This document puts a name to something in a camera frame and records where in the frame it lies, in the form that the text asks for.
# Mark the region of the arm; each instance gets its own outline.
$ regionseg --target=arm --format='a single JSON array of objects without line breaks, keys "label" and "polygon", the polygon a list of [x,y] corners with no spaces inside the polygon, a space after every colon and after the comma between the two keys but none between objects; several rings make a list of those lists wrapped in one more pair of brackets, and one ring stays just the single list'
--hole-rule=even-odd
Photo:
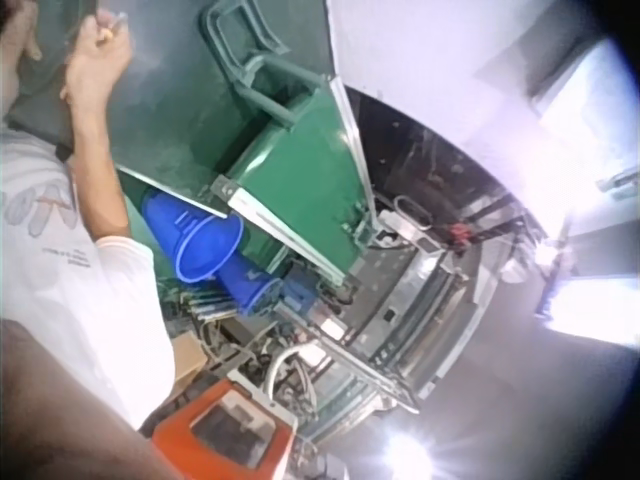
[{"label": "arm", "polygon": [[132,55],[126,25],[104,40],[105,29],[114,21],[102,11],[85,19],[67,67],[64,90],[71,107],[78,203],[94,240],[111,235],[131,237],[107,131],[107,102]]},{"label": "arm", "polygon": [[180,478],[24,327],[0,326],[2,478]]}]

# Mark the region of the printed graphic on shirt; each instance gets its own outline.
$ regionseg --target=printed graphic on shirt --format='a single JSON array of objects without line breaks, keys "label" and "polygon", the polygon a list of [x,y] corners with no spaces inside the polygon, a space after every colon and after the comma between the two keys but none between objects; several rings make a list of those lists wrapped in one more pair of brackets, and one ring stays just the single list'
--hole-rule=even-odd
[{"label": "printed graphic on shirt", "polygon": [[74,248],[72,250],[61,250],[57,248],[45,247],[42,251],[47,255],[55,255],[63,259],[67,259],[69,265],[76,265],[78,267],[91,268],[91,263],[87,258],[87,254],[82,250]]},{"label": "printed graphic on shirt", "polygon": [[62,222],[73,230],[78,224],[78,212],[71,198],[68,184],[61,180],[27,188],[8,200],[3,192],[2,204],[6,205],[4,220],[9,225],[18,226],[28,219],[29,235],[38,238],[47,228],[53,212],[57,211]]}]

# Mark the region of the orange machine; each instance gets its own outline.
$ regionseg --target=orange machine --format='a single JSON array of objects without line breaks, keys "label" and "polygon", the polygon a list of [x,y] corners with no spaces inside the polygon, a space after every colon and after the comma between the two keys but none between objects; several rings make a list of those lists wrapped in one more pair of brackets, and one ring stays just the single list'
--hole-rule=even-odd
[{"label": "orange machine", "polygon": [[153,443],[194,480],[281,479],[296,417],[237,371],[160,423]]}]

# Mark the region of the hand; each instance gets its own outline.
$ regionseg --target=hand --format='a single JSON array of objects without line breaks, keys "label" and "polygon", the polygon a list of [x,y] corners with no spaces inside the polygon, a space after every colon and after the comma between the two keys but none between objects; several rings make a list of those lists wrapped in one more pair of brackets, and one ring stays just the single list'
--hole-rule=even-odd
[{"label": "hand", "polygon": [[0,37],[2,59],[2,116],[9,110],[18,96],[18,61],[23,52],[33,60],[40,60],[35,26],[38,21],[38,4],[32,0],[10,0],[6,2],[9,19]]},{"label": "hand", "polygon": [[80,27],[61,92],[71,105],[74,120],[105,115],[111,91],[131,61],[129,29],[116,20],[100,10],[85,18]]}]

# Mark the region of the green machine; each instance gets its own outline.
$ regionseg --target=green machine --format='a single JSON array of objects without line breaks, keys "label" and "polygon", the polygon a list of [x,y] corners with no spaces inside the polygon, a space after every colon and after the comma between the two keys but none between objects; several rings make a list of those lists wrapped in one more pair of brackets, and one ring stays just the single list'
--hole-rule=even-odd
[{"label": "green machine", "polygon": [[[246,62],[222,28],[238,12],[261,47]],[[250,0],[215,3],[203,13],[201,29],[238,94],[272,118],[216,178],[214,194],[342,283],[375,231],[371,184],[344,86],[284,60],[287,48]],[[262,70],[293,83],[296,94],[285,105],[254,88]]]},{"label": "green machine", "polygon": [[[58,98],[64,53],[96,2],[40,3],[39,41],[51,52],[21,65],[23,96],[9,119],[71,147]],[[109,111],[118,168],[213,214],[237,211],[250,234],[242,251],[260,266],[293,251],[340,284],[376,219],[324,2],[158,3],[106,5],[127,12],[135,48]]]}]

